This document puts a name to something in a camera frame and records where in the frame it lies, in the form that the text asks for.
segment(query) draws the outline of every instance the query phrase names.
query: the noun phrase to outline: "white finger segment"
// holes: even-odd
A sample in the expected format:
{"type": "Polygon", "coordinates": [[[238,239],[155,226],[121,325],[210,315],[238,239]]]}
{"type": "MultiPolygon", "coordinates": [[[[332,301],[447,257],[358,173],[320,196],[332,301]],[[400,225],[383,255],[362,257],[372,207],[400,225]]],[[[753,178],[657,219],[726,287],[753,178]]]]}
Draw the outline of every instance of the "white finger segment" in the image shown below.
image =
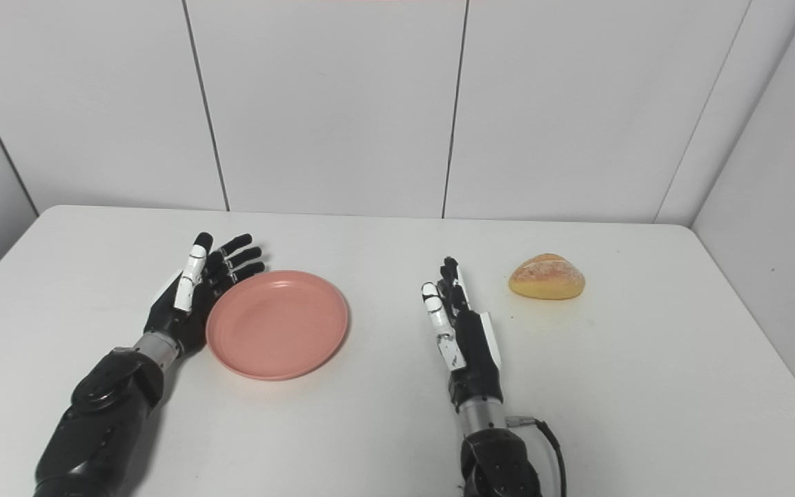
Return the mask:
{"type": "Polygon", "coordinates": [[[174,307],[180,311],[192,311],[195,286],[202,282],[202,269],[204,269],[204,262],[207,258],[208,251],[204,246],[192,245],[189,259],[186,261],[186,268],[177,283],[177,296],[174,298],[174,307]]]}
{"type": "Polygon", "coordinates": [[[435,329],[438,337],[438,349],[450,371],[460,370],[466,367],[464,355],[455,343],[455,330],[450,325],[447,311],[444,309],[444,302],[438,295],[438,287],[430,281],[422,285],[422,299],[425,302],[425,309],[429,312],[431,326],[435,329]]]}

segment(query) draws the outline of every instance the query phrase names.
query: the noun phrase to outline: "robotic arm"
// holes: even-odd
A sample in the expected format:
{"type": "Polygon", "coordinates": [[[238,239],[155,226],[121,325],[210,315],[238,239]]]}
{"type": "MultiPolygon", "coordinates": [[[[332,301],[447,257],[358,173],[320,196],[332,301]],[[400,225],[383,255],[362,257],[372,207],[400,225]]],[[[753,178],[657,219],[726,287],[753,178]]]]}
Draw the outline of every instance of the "robotic arm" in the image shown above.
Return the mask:
{"type": "Polygon", "coordinates": [[[464,497],[541,497],[539,477],[527,446],[508,428],[536,425],[558,457],[560,491],[566,494],[562,452],[545,422],[506,418],[499,368],[502,364],[489,314],[472,311],[458,263],[448,257],[438,285],[422,286],[422,299],[450,370],[450,399],[462,427],[460,453],[464,497]]]}
{"type": "Polygon", "coordinates": [[[211,252],[201,233],[189,261],[149,311],[133,347],[117,347],[72,393],[35,472],[35,497],[113,497],[149,414],[161,402],[164,371],[205,345],[204,327],[217,299],[263,271],[258,246],[241,235],[211,252]]]}

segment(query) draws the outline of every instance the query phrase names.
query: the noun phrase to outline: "table surface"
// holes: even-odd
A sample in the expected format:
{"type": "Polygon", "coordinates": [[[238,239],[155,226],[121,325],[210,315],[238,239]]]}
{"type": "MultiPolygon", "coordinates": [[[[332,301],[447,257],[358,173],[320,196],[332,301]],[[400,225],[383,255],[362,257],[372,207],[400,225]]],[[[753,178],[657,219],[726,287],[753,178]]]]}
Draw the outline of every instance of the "table surface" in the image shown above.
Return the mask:
{"type": "Polygon", "coordinates": [[[549,421],[571,495],[795,495],[795,381],[685,228],[101,207],[46,211],[0,263],[0,495],[32,493],[72,388],[135,342],[202,230],[253,233],[273,270],[334,283],[350,331],[296,380],[240,377],[207,349],[181,362],[125,495],[460,495],[461,436],[419,292],[445,255],[492,313],[507,412],[549,421]],[[583,295],[509,291],[540,252],[576,264],[583,295]]]}

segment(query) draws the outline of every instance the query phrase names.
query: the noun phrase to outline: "bread roll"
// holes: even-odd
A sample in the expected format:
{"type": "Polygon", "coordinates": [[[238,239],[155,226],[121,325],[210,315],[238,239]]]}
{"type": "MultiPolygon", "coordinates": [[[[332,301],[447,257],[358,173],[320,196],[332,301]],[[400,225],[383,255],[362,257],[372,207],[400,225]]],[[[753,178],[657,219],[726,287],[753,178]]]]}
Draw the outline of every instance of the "bread roll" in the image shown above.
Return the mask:
{"type": "Polygon", "coordinates": [[[511,274],[508,287],[533,299],[571,299],[585,289],[585,277],[556,254],[542,254],[524,262],[511,274]]]}

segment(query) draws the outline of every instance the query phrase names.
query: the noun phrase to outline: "cable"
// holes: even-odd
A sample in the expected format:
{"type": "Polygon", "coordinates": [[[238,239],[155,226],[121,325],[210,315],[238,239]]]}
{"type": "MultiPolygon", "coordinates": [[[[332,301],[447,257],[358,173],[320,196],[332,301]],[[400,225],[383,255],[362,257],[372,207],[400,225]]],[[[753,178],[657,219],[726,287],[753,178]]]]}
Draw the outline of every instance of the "cable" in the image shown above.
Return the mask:
{"type": "Polygon", "coordinates": [[[508,418],[505,418],[505,422],[508,428],[530,427],[530,425],[536,425],[536,428],[539,428],[539,431],[542,432],[542,435],[545,436],[552,449],[554,449],[554,454],[558,457],[560,497],[566,497],[566,463],[564,462],[564,457],[562,457],[560,442],[554,431],[551,430],[546,422],[533,418],[533,416],[508,416],[508,418]]]}
{"type": "Polygon", "coordinates": [[[562,450],[560,449],[560,442],[555,437],[554,431],[544,421],[536,419],[536,428],[542,432],[545,438],[548,438],[551,446],[554,447],[554,454],[558,457],[558,471],[560,472],[560,497],[566,497],[566,463],[562,459],[562,450]]]}

